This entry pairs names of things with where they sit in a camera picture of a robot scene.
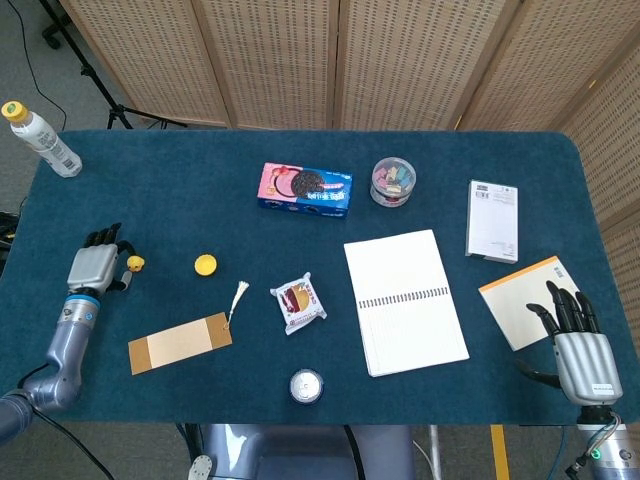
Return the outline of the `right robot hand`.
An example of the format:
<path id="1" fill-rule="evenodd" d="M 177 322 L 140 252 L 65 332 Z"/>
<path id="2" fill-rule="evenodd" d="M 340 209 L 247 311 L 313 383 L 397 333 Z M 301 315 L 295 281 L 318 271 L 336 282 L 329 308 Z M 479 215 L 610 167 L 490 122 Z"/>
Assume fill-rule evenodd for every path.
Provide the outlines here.
<path id="1" fill-rule="evenodd" d="M 581 407 L 611 406 L 623 396 L 623 388 L 609 340 L 601 332 L 598 318 L 588 297 L 570 293 L 548 280 L 555 315 L 537 303 L 526 308 L 535 313 L 548 334 L 557 372 L 544 373 L 518 360 L 525 377 L 563 391 L 566 398 Z"/>

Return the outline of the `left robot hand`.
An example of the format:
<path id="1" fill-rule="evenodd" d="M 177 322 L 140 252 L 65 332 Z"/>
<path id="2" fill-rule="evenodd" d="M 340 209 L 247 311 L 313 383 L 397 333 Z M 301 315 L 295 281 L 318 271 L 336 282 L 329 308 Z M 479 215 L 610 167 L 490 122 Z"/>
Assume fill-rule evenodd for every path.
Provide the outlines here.
<path id="1" fill-rule="evenodd" d="M 91 232 L 74 257 L 67 278 L 68 292 L 100 298 L 109 291 L 128 289 L 133 273 L 129 268 L 121 278 L 115 277 L 119 255 L 126 252 L 129 258 L 137 255 L 127 240 L 117 240 L 120 223 L 100 231 Z"/>

